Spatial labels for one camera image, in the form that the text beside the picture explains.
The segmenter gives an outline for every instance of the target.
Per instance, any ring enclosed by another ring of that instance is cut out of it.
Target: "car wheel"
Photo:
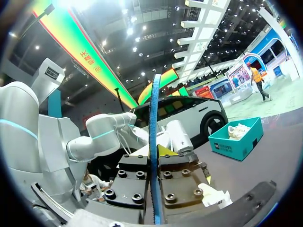
[[[202,133],[205,137],[209,137],[225,125],[224,119],[219,115],[213,115],[205,119],[202,123]]]

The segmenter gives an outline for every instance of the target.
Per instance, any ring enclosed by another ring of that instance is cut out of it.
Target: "person in orange shirt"
[[[265,102],[266,97],[269,99],[269,101],[271,101],[272,100],[271,95],[269,95],[268,93],[266,93],[263,90],[262,82],[264,83],[264,79],[262,78],[261,74],[258,72],[258,70],[256,68],[253,68],[250,63],[247,63],[247,67],[249,68],[249,70],[252,73],[250,84],[252,85],[252,81],[256,82],[258,90],[260,91],[260,93],[263,97],[263,102]]]

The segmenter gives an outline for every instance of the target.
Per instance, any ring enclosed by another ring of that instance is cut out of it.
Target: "ceiling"
[[[197,20],[200,13],[200,8],[186,6],[185,0],[90,2],[90,7],[81,11],[73,9],[74,13],[135,100],[155,73],[164,73],[172,64],[183,61],[184,58],[176,59],[174,54],[186,51],[188,45],[180,46],[177,40],[191,37],[194,29],[181,27],[181,21]],[[270,11],[263,0],[231,0],[195,69],[236,59],[267,24],[253,11],[261,4]],[[31,26],[18,41],[10,61],[33,75],[46,57],[66,69],[66,77],[59,87],[63,112],[104,89],[39,23]]]

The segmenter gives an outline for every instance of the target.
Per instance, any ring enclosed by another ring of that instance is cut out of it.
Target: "colorful banner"
[[[170,69],[164,72],[161,76],[160,88],[174,82],[177,79],[179,79],[179,77],[174,69]],[[152,92],[151,89],[152,89],[152,83],[150,83],[140,94],[138,99],[139,105],[144,104],[151,97],[151,92]]]
[[[33,4],[33,14],[38,17],[51,3],[55,9],[39,20],[45,30],[114,96],[117,97],[115,88],[119,88],[122,102],[129,108],[137,107],[136,101],[101,56],[71,9],[64,7],[65,0],[37,0]]]
[[[214,96],[208,86],[196,90],[195,93],[198,97],[201,97],[201,98],[214,99]]]

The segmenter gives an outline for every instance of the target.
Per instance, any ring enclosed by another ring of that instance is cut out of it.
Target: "teal box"
[[[240,140],[230,140],[228,135],[228,126],[235,127],[239,123],[250,127],[250,130]],[[262,136],[263,128],[261,118],[254,117],[229,122],[223,128],[210,135],[208,139],[213,152],[243,161],[254,149]]]

